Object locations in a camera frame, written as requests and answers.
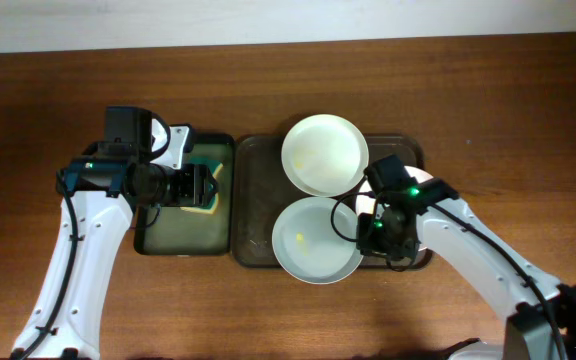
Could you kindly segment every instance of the white wall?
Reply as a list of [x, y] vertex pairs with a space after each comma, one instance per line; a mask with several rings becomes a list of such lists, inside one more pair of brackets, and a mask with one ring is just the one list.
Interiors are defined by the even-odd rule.
[[0, 0], [0, 52], [576, 31], [576, 0]]

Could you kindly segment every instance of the robotic arm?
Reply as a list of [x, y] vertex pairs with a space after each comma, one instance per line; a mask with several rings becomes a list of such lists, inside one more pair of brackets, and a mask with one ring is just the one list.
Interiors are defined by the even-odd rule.
[[503, 346], [472, 341], [449, 359], [576, 359], [576, 286], [562, 284], [515, 252], [441, 179], [418, 184], [396, 156], [371, 164], [365, 174], [384, 211], [379, 218], [377, 211], [359, 215], [362, 254], [388, 263], [409, 258], [412, 264], [418, 247], [425, 245], [448, 261], [506, 325]]
[[57, 175], [57, 244], [37, 304], [10, 359], [99, 359], [99, 327], [119, 244], [137, 206], [205, 206], [217, 183], [184, 164], [190, 126], [132, 107], [106, 109], [104, 141]]

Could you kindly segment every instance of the wooden table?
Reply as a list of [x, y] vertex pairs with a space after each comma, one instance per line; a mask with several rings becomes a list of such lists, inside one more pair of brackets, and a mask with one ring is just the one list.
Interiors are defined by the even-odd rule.
[[[0, 357], [53, 251], [53, 174], [101, 139], [109, 104], [235, 138], [317, 113], [406, 133], [490, 228], [576, 283], [576, 34], [0, 55]], [[229, 256], [142, 256], [132, 237], [106, 297], [105, 359], [348, 358], [503, 337], [440, 258], [312, 286]]]

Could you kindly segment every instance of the yellow sponge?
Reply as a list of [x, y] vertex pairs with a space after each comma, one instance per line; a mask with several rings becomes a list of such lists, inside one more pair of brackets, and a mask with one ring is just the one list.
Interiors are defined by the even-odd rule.
[[[190, 159], [189, 163], [208, 166], [208, 169], [212, 173], [212, 177], [214, 177], [215, 180], [217, 180], [217, 175], [219, 175], [221, 169], [223, 169], [224, 167], [224, 165], [219, 161], [206, 158], [193, 158]], [[194, 212], [198, 214], [212, 215], [217, 210], [218, 204], [219, 204], [219, 194], [215, 194], [215, 196], [210, 201], [210, 204], [208, 204], [205, 207], [182, 207], [181, 210]]]

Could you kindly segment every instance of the yellow mark on plate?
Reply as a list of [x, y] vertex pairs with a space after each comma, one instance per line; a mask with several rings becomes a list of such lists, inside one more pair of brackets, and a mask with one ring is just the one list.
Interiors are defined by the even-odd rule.
[[306, 239], [302, 233], [297, 233], [297, 247], [303, 255], [308, 255], [308, 246], [306, 245]]

